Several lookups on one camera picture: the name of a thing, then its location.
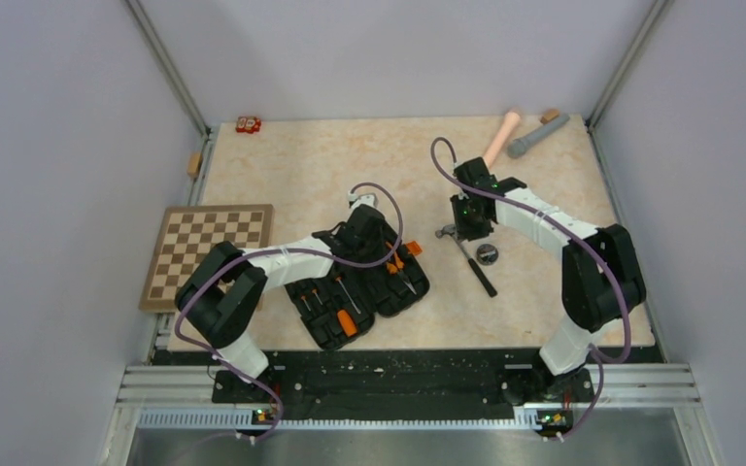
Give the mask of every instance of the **gray wall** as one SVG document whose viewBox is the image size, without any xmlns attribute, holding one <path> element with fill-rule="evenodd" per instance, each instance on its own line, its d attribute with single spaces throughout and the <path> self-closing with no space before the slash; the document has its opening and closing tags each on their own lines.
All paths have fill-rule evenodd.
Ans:
<svg viewBox="0 0 746 466">
<path fill-rule="evenodd" d="M 651 0 L 144 0 L 205 118 L 587 114 Z"/>
<path fill-rule="evenodd" d="M 96 461 L 195 142 L 120 1 L 0 1 L 0 465 Z"/>
<path fill-rule="evenodd" d="M 665 348 L 746 464 L 746 2 L 676 2 L 600 139 Z"/>
</svg>

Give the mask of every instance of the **wooden handle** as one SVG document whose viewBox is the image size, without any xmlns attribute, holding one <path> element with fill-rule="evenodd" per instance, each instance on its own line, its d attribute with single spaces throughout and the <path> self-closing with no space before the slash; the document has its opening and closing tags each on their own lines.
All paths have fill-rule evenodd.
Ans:
<svg viewBox="0 0 746 466">
<path fill-rule="evenodd" d="M 485 154 L 482 155 L 482 158 L 485 159 L 485 165 L 487 165 L 488 168 L 491 168 L 491 165 L 493 165 L 493 163 L 496 161 L 496 158 L 499 156 L 502 147 L 504 147 L 504 143 L 506 143 L 508 138 L 510 138 L 510 133 L 512 133 L 513 130 L 516 129 L 517 126 L 519 126 L 519 123 L 521 121 L 522 113 L 519 111 L 519 109 L 510 109 L 510 112 L 505 114 L 502 125 L 499 126 L 499 130 L 493 137 L 493 141 L 488 146 L 488 149 L 485 150 Z"/>
</svg>

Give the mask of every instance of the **wooden chessboard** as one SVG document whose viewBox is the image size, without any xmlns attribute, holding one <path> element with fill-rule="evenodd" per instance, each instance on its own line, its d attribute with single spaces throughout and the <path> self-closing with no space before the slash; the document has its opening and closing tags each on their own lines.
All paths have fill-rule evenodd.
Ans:
<svg viewBox="0 0 746 466">
<path fill-rule="evenodd" d="M 270 244 L 273 206 L 171 207 L 164 212 L 139 309 L 176 311 L 173 299 L 210 249 L 229 241 L 236 248 Z"/>
</svg>

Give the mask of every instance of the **beige table surface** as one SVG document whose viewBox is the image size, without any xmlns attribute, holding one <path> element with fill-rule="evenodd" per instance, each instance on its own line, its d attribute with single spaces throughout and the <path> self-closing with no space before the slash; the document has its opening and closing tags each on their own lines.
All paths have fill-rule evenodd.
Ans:
<svg viewBox="0 0 746 466">
<path fill-rule="evenodd" d="M 466 244 L 473 253 L 489 241 L 499 260 L 483 267 L 498 290 L 491 299 L 450 238 L 434 231 L 452 223 L 449 198 L 457 189 L 434 169 L 429 145 L 436 136 L 451 140 L 460 160 L 479 156 L 501 116 L 393 118 L 320 121 L 264 121 L 259 133 L 237 134 L 224 124 L 216 142 L 202 204 L 273 204 L 271 245 L 299 240 L 331 228 L 349 214 L 346 192 L 373 181 L 390 190 L 405 218 L 405 240 L 417 240 L 419 261 L 430 292 L 399 316 L 377 316 L 367 335 L 348 350 L 535 347 L 556 329 L 564 310 L 561 267 L 534 243 L 497 226 L 487 240 Z M 512 138 L 539 126 L 526 116 Z M 450 156 L 439 145 L 444 167 Z M 499 179 L 514 176 L 546 201 L 598 225 L 614 221 L 580 116 L 520 159 L 499 156 L 492 167 Z M 379 209 L 396 227 L 394 210 L 379 196 Z M 640 306 L 631 313 L 633 343 L 654 343 Z M 265 293 L 248 328 L 265 350 L 316 350 L 282 288 Z M 622 330 L 602 344 L 622 343 Z"/>
</svg>

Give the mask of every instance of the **screwdriver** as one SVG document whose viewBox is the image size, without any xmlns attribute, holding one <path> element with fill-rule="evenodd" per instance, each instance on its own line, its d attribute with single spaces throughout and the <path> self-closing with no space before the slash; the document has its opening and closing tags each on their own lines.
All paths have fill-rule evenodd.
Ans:
<svg viewBox="0 0 746 466">
<path fill-rule="evenodd" d="M 353 309 L 355 309 L 356 312 L 361 316 L 361 310 L 356 305 L 356 301 L 353 300 L 353 297 L 351 297 L 350 293 L 348 293 L 347 288 L 345 287 L 345 284 L 342 282 L 342 276 L 336 277 L 336 281 L 342 285 L 342 289 L 345 290 L 345 294 L 347 295 L 348 299 L 350 299 L 350 304 L 353 305 Z"/>
<path fill-rule="evenodd" d="M 310 304 L 308 304 L 308 302 L 307 302 L 307 296 L 305 296 L 305 295 L 302 294 L 301 295 L 301 301 L 304 303 L 305 306 L 307 306 L 307 312 L 310 313 L 310 315 L 312 316 L 313 315 L 313 310 L 310 309 Z"/>
<path fill-rule="evenodd" d="M 322 302 L 322 299 L 319 297 L 319 291 L 315 288 L 313 288 L 313 294 L 316 296 L 316 299 L 319 300 L 319 305 L 324 306 L 324 303 Z"/>
</svg>

